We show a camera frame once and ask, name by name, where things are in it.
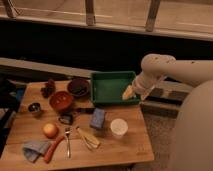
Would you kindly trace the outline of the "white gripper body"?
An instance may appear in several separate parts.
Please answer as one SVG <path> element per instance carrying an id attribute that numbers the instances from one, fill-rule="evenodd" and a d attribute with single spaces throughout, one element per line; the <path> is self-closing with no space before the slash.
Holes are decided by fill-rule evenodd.
<path id="1" fill-rule="evenodd" d="M 146 75 L 138 75 L 132 82 L 133 91 L 144 101 L 153 89 L 153 80 Z"/>

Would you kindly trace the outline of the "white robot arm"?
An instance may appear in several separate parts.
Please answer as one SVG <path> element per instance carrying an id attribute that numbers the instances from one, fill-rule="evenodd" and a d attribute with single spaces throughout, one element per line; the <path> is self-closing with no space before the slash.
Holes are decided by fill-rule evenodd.
<path id="1" fill-rule="evenodd" d="M 213 60 L 148 54 L 141 69 L 130 92 L 142 100 L 166 77 L 193 87 L 176 118 L 167 171 L 213 171 Z"/>

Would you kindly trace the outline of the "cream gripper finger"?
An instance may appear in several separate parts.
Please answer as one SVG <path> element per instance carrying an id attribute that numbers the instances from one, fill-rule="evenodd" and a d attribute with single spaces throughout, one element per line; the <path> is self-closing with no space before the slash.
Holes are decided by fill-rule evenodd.
<path id="1" fill-rule="evenodd" d="M 128 99 L 133 98 L 133 97 L 135 97 L 135 93 L 133 91 L 133 88 L 132 88 L 131 85 L 128 85 L 126 90 L 122 94 L 122 99 L 128 100 Z"/>

